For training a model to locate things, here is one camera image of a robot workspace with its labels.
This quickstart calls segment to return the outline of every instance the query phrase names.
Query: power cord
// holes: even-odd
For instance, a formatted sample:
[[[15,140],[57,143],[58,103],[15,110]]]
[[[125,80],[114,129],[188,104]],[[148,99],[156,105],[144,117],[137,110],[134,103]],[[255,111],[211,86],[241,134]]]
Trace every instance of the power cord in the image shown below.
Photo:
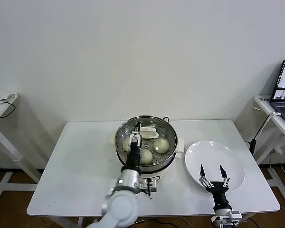
[[[8,116],[9,116],[10,114],[12,114],[12,113],[15,111],[15,109],[16,109],[16,106],[13,105],[13,104],[11,104],[10,102],[5,101],[4,103],[8,103],[9,105],[13,106],[14,109],[13,109],[9,114],[7,114],[7,115],[5,115],[5,116],[0,116],[0,118],[8,117]]]
[[[170,223],[170,222],[160,222],[159,220],[155,219],[155,217],[154,217],[154,218],[149,218],[149,219],[146,219],[146,220],[141,220],[141,221],[135,222],[135,223],[133,223],[132,225],[141,224],[141,223],[144,223],[144,222],[147,222],[147,221],[150,221],[150,220],[152,220],[152,221],[154,221],[154,222],[157,222],[157,223],[159,223],[159,224],[171,225],[171,226],[174,226],[175,228],[179,228],[178,226],[176,226],[175,224]]]
[[[137,222],[133,223],[132,225],[141,224],[141,223],[144,223],[144,222],[147,222],[147,221],[152,220],[152,221],[155,221],[155,222],[160,223],[160,224],[163,224],[163,225],[171,225],[171,226],[174,226],[175,228],[179,228],[178,226],[176,226],[176,225],[173,224],[173,223],[160,222],[159,220],[157,220],[157,219],[155,219],[155,218],[157,218],[157,217],[152,217],[152,218],[149,218],[149,219],[144,219],[144,220],[141,220],[141,221],[137,221]],[[181,218],[182,218],[183,220],[185,220],[191,228],[193,228],[193,226],[191,225],[191,223],[190,223],[186,218],[184,218],[183,216],[181,216]]]
[[[256,225],[257,228],[260,228],[257,224],[257,222],[255,222],[252,218],[248,218],[249,220],[253,221],[253,223]]]
[[[271,153],[272,152],[270,152],[269,153],[269,168],[270,168],[270,170],[272,170],[272,168],[271,168]]]
[[[278,116],[278,115],[281,115],[280,113],[276,113],[276,112],[272,112],[270,113],[266,119],[264,120],[264,122],[262,123],[261,127],[258,129],[255,137],[253,139],[251,139],[251,141],[245,141],[246,143],[248,143],[250,145],[249,147],[249,151],[251,152],[251,154],[253,155],[254,151],[255,151],[255,148],[256,148],[256,143],[257,143],[257,140],[258,138],[260,137],[261,133],[262,133],[262,130],[265,128],[266,124],[269,122],[269,120],[274,117],[274,116]]]

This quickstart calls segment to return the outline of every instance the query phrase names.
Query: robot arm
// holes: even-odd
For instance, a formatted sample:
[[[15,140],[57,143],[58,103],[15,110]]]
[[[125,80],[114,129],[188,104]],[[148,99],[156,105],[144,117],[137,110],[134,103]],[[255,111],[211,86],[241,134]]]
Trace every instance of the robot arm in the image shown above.
[[[200,179],[199,181],[210,192],[214,199],[213,210],[215,216],[211,218],[212,226],[215,228],[234,228],[237,227],[242,215],[239,211],[232,210],[225,193],[228,191],[228,183],[230,178],[227,177],[226,171],[220,165],[220,172],[223,181],[208,181],[202,165],[200,165]]]
[[[138,122],[130,135],[129,145],[131,148],[126,164],[121,169],[121,175],[116,181],[116,186],[111,189],[105,197],[102,214],[104,217],[89,225],[87,228],[117,228],[128,227],[138,218],[138,204],[136,194],[139,192],[156,191],[156,180],[149,179],[140,183],[141,171],[140,148],[142,136],[140,135],[141,125]]]

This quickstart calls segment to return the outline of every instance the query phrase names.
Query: white table frame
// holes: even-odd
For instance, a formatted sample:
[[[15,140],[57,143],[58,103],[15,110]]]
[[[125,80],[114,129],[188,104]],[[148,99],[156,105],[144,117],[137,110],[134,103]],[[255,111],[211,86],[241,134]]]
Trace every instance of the white table frame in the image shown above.
[[[116,176],[118,173],[113,174],[112,171],[118,171],[122,166],[117,159],[116,152],[112,145],[109,145],[109,143],[105,141],[110,138],[111,132],[109,131],[118,128],[121,123],[122,122],[67,123],[46,166],[44,175],[31,199],[27,213],[32,216],[49,217],[51,220],[65,228],[81,227],[83,217],[101,216],[101,203],[103,202],[102,195],[104,197],[106,191],[109,190],[109,181],[118,177]],[[243,219],[247,219],[255,213],[279,210],[280,207],[278,201],[236,130],[236,127],[230,120],[171,121],[171,124],[179,134],[179,137],[184,137],[184,135],[186,135],[187,139],[184,139],[185,144],[187,144],[185,145],[186,148],[191,144],[192,140],[205,140],[205,137],[207,136],[210,138],[214,137],[214,140],[217,139],[222,141],[222,143],[225,142],[228,143],[228,145],[233,145],[238,150],[238,156],[243,159],[242,161],[247,167],[246,180],[251,180],[250,183],[246,182],[246,184],[243,184],[245,187],[242,189],[240,188],[238,194],[242,195],[244,192],[251,191],[251,193],[255,193],[256,200],[260,201],[266,199],[266,201],[262,201],[263,203],[258,202],[244,205],[242,210]],[[197,126],[197,134],[190,135],[192,130],[186,127],[189,124],[191,124],[191,126]],[[101,130],[95,135],[96,138],[93,138],[93,134],[99,129]],[[93,162],[92,164],[89,162],[93,159],[93,157],[91,157],[91,145],[95,146],[93,157],[103,157],[98,160],[98,163]],[[103,161],[108,162],[107,165],[110,168],[107,171],[101,168],[104,167]],[[146,201],[146,203],[142,204],[142,202],[145,202],[145,196],[140,194],[137,195],[141,205],[141,216],[198,216],[213,214],[213,198],[205,191],[202,191],[200,186],[187,176],[182,162],[183,160],[174,159],[171,168],[169,167],[161,174],[161,185],[158,188],[157,196],[154,195],[152,199],[155,201],[151,203]],[[96,175],[97,173],[94,169],[101,169],[101,175]],[[77,192],[78,187],[76,185],[74,185],[74,188],[70,186],[68,181],[64,179],[65,176],[78,180],[79,182],[76,185],[80,185],[81,190]],[[61,187],[56,185],[56,179],[60,180],[59,184]],[[95,181],[97,181],[96,184],[98,184],[98,188],[93,188],[93,195],[97,199],[94,199],[95,197],[93,197],[89,203],[84,203],[89,199],[89,192],[95,184]],[[259,188],[252,189],[250,186],[254,186],[255,184],[259,184]],[[176,187],[182,185],[183,189],[171,189],[171,185]],[[170,208],[165,207],[162,203],[164,202],[163,199],[166,199],[167,197],[172,200],[172,202],[179,200],[182,203]],[[207,206],[191,206],[191,204],[183,205],[184,199],[185,201],[188,201],[187,199],[194,200],[191,199],[191,197],[198,199],[198,201],[195,202],[197,203],[195,205],[202,204]],[[248,201],[241,200],[242,198],[239,198],[234,193],[229,193],[228,198],[234,202],[233,207],[239,210],[241,210],[241,208],[238,207],[242,202],[247,203],[254,201],[253,199]],[[154,210],[156,207],[150,211],[150,206],[154,204],[160,207],[161,211],[155,212]],[[65,217],[80,218],[78,224],[75,224]]]
[[[269,115],[271,112],[275,112],[274,108],[270,105],[269,95],[257,95],[254,101],[259,107]],[[272,150],[276,153],[282,154],[282,146],[285,145],[285,120],[280,116],[275,116],[271,119],[277,128],[272,132],[267,141],[260,147],[260,149],[253,155],[256,162],[260,164]],[[271,187],[278,187],[283,198],[285,199],[285,185],[282,183],[281,179],[278,177],[277,173],[273,169],[267,169],[269,175],[272,179],[267,180]]]
[[[0,116],[7,110],[9,104],[0,104]],[[39,182],[41,174],[37,169],[13,146],[13,144],[0,132],[0,143],[8,150],[7,155],[36,183]],[[35,191],[37,184],[9,183],[13,173],[7,172],[0,182],[0,197],[3,191]]]

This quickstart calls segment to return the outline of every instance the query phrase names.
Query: plug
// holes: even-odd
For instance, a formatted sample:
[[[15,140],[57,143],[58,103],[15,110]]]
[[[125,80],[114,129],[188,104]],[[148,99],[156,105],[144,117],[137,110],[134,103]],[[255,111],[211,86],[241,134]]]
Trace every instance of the plug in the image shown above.
[[[253,155],[255,148],[256,148],[256,143],[257,141],[255,139],[252,139],[251,142],[248,142],[250,147],[249,147],[249,151],[251,152],[251,154]]]
[[[273,116],[280,116],[280,113],[272,112]]]

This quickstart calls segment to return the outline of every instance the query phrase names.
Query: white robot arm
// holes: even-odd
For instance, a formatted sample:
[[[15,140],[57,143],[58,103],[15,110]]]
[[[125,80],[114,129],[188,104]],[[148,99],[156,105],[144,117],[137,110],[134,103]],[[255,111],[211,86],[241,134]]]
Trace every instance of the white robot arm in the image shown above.
[[[141,171],[140,147],[142,136],[140,135],[140,123],[135,126],[130,135],[129,145],[131,151],[127,157],[126,164],[122,167],[121,175],[116,181],[116,186],[111,189],[105,197],[102,214],[104,217],[89,225],[87,228],[117,228],[129,227],[138,218],[138,204],[136,194],[139,192],[155,192],[156,180],[148,179],[140,183]]]

